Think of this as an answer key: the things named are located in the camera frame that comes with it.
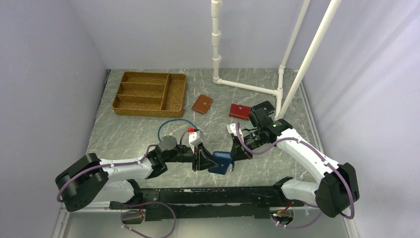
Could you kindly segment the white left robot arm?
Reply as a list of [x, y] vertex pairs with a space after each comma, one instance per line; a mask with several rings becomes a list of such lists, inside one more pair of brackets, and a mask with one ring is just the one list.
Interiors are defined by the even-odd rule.
[[55, 178], [56, 199], [68, 212], [101, 200], [136, 208], [143, 198], [134, 180], [162, 175], [168, 170], [167, 163], [190, 163], [193, 171], [218, 167], [213, 154], [202, 142], [188, 147], [173, 136], [165, 136], [138, 158], [106, 160], [100, 159], [96, 153], [84, 155]]

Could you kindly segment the blue leather card holder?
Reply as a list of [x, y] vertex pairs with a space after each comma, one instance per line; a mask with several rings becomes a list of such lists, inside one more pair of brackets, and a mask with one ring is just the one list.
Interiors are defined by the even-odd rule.
[[231, 171], [235, 168], [235, 162], [230, 152], [214, 151], [211, 158], [216, 162], [216, 167], [209, 168], [209, 173], [225, 175], [230, 166]]

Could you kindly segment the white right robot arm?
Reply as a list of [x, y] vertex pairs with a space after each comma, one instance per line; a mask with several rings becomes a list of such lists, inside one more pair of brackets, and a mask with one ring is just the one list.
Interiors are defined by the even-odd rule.
[[339, 163], [309, 144], [293, 126], [284, 119], [274, 120], [274, 107], [264, 101], [250, 109], [249, 120], [253, 131], [247, 135], [240, 123], [227, 125], [232, 136], [232, 158], [251, 159], [273, 148], [291, 155], [301, 164], [314, 182], [286, 178], [273, 192], [273, 200], [284, 206], [291, 200], [299, 200], [317, 207], [323, 214], [334, 218], [341, 215], [347, 219], [355, 216], [355, 202], [360, 197], [357, 174], [349, 163]]

